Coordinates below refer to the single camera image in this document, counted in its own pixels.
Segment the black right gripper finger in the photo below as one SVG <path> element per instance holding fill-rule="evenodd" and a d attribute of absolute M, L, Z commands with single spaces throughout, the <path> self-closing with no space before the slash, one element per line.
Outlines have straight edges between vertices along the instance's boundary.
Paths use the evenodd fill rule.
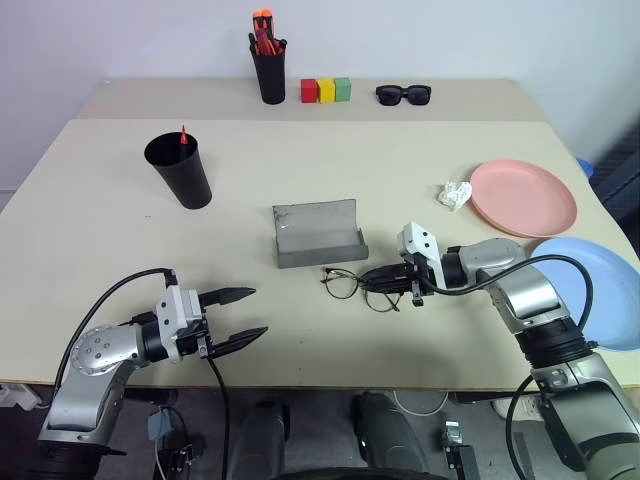
<path fill-rule="evenodd" d="M 411 264 L 384 265 L 361 275 L 363 281 L 396 281 L 409 278 L 414 272 Z"/>
<path fill-rule="evenodd" d="M 412 281 L 407 278 L 375 278 L 360 281 L 363 290 L 373 293 L 405 293 L 412 291 Z"/>

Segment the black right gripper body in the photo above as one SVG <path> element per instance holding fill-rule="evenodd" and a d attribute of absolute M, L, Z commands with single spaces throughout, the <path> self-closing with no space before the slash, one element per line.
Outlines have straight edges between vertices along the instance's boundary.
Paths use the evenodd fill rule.
<path fill-rule="evenodd" d="M 414 307 L 422 307 L 424 297 L 434 293 L 433 269 L 428 259 L 420 253 L 406 254 L 402 259 L 404 262 L 403 291 L 410 294 Z"/>

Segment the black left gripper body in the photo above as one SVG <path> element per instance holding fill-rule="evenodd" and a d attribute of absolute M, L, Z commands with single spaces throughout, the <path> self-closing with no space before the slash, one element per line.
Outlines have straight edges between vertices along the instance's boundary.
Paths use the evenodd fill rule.
<path fill-rule="evenodd" d="M 214 353 L 213 341 L 206 317 L 207 303 L 200 296 L 200 314 L 186 321 L 187 326 L 177 331 L 176 347 L 181 357 L 197 354 L 201 359 L 210 358 Z"/>

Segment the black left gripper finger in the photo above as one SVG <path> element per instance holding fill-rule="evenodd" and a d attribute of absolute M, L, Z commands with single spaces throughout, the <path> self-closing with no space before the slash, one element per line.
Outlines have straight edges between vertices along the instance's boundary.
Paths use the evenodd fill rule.
<path fill-rule="evenodd" d="M 201 293 L 199 295 L 199 303 L 201 306 L 211 306 L 216 304 L 226 305 L 239 301 L 255 293 L 256 290 L 250 287 L 225 287 Z"/>
<path fill-rule="evenodd" d="M 268 327 L 258 327 L 233 334 L 221 343 L 212 344 L 207 357 L 219 358 L 240 351 L 260 338 L 268 330 Z"/>

